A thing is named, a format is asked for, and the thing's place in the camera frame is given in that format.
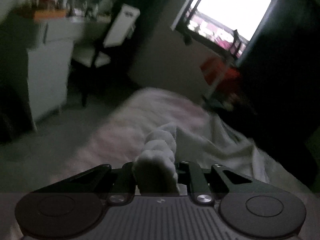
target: red object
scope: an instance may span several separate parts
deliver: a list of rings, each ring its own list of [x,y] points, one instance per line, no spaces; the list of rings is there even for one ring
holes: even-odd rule
[[[200,66],[204,79],[208,85],[211,85],[225,68],[225,63],[218,56],[208,58]],[[230,67],[216,90],[224,94],[236,93],[239,91],[240,81],[241,75],[239,71],[236,68]]]

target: metal screw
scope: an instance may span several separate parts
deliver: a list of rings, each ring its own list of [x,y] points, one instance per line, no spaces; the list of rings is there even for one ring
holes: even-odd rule
[[[199,195],[197,197],[197,201],[199,201],[201,203],[208,203],[208,202],[212,201],[212,197],[209,195]]]
[[[113,203],[121,203],[124,201],[124,196],[122,195],[111,195],[109,200]]]

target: orange object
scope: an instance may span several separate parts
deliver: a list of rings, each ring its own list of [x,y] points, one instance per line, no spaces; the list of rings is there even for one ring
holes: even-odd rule
[[[200,69],[207,84],[211,85],[226,67],[223,60],[216,56],[208,58],[200,66]],[[224,94],[236,93],[240,88],[240,81],[241,75],[239,71],[235,68],[229,68],[216,90]]]
[[[67,14],[67,10],[36,10],[36,9],[18,9],[15,11],[21,17],[41,20],[41,19],[50,19],[50,18],[63,18]]]

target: bright window light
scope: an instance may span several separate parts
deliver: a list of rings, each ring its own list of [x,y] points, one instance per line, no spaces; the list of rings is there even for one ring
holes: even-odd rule
[[[206,34],[205,34],[205,32],[203,32],[202,30],[199,30],[199,32],[198,32],[201,36],[206,36]]]
[[[196,22],[194,22],[194,21],[190,21],[189,23],[190,23],[190,25],[193,26],[193,27],[197,27],[197,26],[198,26],[198,24],[197,24]]]
[[[189,30],[192,30],[192,31],[195,30],[195,28],[191,24],[188,25],[188,28],[189,28]]]
[[[199,12],[220,22],[248,41],[261,22],[271,0],[201,0]]]
[[[207,28],[201,28],[200,27],[200,30],[202,31],[202,32],[204,32],[204,33],[206,33],[206,34],[208,34],[208,35],[213,35],[213,32],[212,31],[210,31],[210,30],[208,30]]]

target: white chair seat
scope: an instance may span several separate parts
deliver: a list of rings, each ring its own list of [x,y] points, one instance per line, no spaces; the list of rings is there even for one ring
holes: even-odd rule
[[[75,45],[72,53],[72,59],[86,67],[91,67],[94,54],[95,47],[93,45]],[[103,65],[109,64],[110,62],[111,59],[108,55],[99,52],[98,57],[95,61],[95,66],[101,67]]]

